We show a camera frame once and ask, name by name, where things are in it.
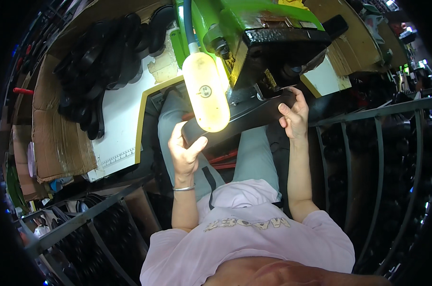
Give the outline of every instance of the gray pants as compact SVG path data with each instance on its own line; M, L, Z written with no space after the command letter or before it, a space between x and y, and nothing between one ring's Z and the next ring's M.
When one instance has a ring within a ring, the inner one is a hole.
M175 182L175 171L170 150L168 149L168 140L172 135L175 125L182 121L182 116L191 111L192 108L183 99L182 95L172 90L168 93L159 116L159 142L172 185L174 185ZM264 179L278 192L279 200L281 199L281 193L279 192L278 175L276 174L276 168L273 163L273 156L270 151L270 144L267 140L265 129L266 126L261 126L242 132L240 144L238 146L233 182L240 182L248 179ZM210 170L216 181L216 187L225 184L222 177L208 163L208 160L203 154L199 154L198 160L199 168L194 174L197 201L211 192L211 186L202 171L203 167L208 167Z

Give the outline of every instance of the metal rack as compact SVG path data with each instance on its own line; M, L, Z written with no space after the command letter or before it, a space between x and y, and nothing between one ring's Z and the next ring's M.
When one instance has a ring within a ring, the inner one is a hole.
M115 269L115 271L123 277L126 282L131 286L136 286L137 283L135 283L132 278L130 278L127 273L122 269L122 267L119 265L119 263L116 261L114 256L110 253L109 249L105 245L104 241L100 237L99 232L96 230L95 226L93 225L92 219L97 216L98 214L102 213L112 205L116 204L117 202L121 202L122 206L126 210L128 216L129 216L129 223L132 225L135 233L137 233L138 237L138 243L140 245L140 254L142 260L146 258L146 254L148 252L148 246L146 242L143 240L142 236L140 235L140 232L135 225L133 218L127 208L127 204L124 202L124 197L128 194L134 192L135 190L142 187L150 178L145 177L141 180L139 180L137 183L132 184L131 186L128 186L127 188L123 189L122 191L106 198L105 200L101 201L100 203L96 204L95 206L91 207L87 211L83 213L65 213L67 215L73 216L72 219L66 221L62 225L56 227L51 232L48 232L44 236L37 239L37 237L33 234L33 232L26 226L25 222L33 220L36 217L39 217L40 215L44 214L45 212L52 212L50 210L53 206L63 206L66 202L72 201L73 199L65 200L60 203L54 204L53 206L50 206L45 209L41 209L33 214L24 216L20 218L19 220L16 220L13 222L13 225L15 227L22 226L24 229L25 234L27 235L27 238L29 239L30 243L25 247L26 252L28 255L30 255L30 258L36 259L41 254L44 255L45 259L48 261L49 265L52 267L53 272L56 274L56 276L66 285L66 286L74 286L74 284L71 282L71 280L64 274L62 269L60 269L59 264L54 260L54 258L51 256L51 254L48 252L47 249L52 247L54 244L58 243L60 240L65 238L70 233L74 232L79 227L87 224L87 227L89 228L90 232L92 233L95 242L97 245L102 249L102 252L105 254L107 259L110 261L111 265Z
M380 266L378 267L375 274L381 275L386 266L389 264L390 259L396 252L396 248L400 243L400 240L402 239L405 230L407 228L408 221L410 219L411 213L413 211L413 205L414 200L416 198L417 189L418 189L418 183L421 176L421 167L422 167L422 151L423 151L423 109L426 108L432 108L432 96L426 97L426 98L419 98L408 102L398 103L398 104L392 104L392 105L382 105L378 108L369 109L369 110L363 110L358 111L354 113L349 114L343 114L338 115L335 117L323 119L317 122L312 122L309 124L310 127L315 127L316 132L318 134L318 141L319 141L319 147L321 149L321 156L322 156L322 163L324 168L324 176L325 178L325 196L326 196L326 210L329 209L329 202L328 202L328 184L327 184L327 164L326 159L324 158L324 145L322 144L322 138L321 138L321 126L323 125L329 125L334 123L340 123L341 128L343 131L343 139L345 143L345 152L346 152L346 164L348 169L348 199L347 199L347 209L346 209L346 218L345 218L345 232L347 232L348 227L348 221L350 216L350 210L351 205L353 202L352 193L353 193L353 186L352 186L352 172L351 172L351 153L349 149L349 142L348 142L348 136L346 134L346 122L360 120L360 119L368 119L373 118L375 121L375 127L376 127L376 133L377 133L377 139L378 139L378 183L377 183L377 195L376 195L376 201L375 201L375 208L373 210L373 216L372 221L370 224L370 228L368 231L368 235L366 238L366 241L364 243L364 246L362 248L361 254L358 258L358 263L360 263L364 257L364 254L367 251L368 245L370 243L370 240L372 238L373 231L375 229L377 216L380 208L380 202L381 202L381 195L382 195L382 187L383 187L383 179L384 179L384 146L383 146L383 137L382 137L382 126L380 122L380 116L386 116L391 115L395 113L402 113L402 112L408 112L408 111L414 111L414 117L416 122L416 134L417 134L417 159L416 159L416 170L414 175L414 182L413 182L413 192L410 197L410 201L408 203L408 207L405 213L405 217L403 219L402 225L400 227L400 230L392 244L391 249L389 250L387 256L385 259L380 263Z

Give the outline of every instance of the yellow glowing lamp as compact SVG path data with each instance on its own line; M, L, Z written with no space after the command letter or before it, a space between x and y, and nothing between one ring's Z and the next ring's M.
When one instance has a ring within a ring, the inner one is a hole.
M199 126L207 132L223 130L230 110L213 58L202 52L191 53L183 63L183 76Z

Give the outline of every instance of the woman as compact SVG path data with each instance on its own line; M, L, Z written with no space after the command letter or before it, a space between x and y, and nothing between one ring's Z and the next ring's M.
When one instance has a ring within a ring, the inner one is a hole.
M291 145L287 193L294 220L272 204L281 194L265 128L242 132L234 180L224 184L201 155L205 137L185 148L178 122L190 108L169 92L159 140L174 182L172 229L151 236L142 285L389 285L382 277L347 274L354 248L311 200L308 106L301 91L289 89L295 104L278 110Z

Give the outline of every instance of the pink t-shirt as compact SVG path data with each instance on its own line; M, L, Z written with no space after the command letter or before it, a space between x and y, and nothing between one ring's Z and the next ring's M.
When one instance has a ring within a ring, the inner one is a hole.
M323 210L296 222L276 206L276 191L264 180L225 184L198 203L199 225L187 233L154 233L143 264L143 286L200 286L224 261L248 256L292 260L351 273L353 244Z

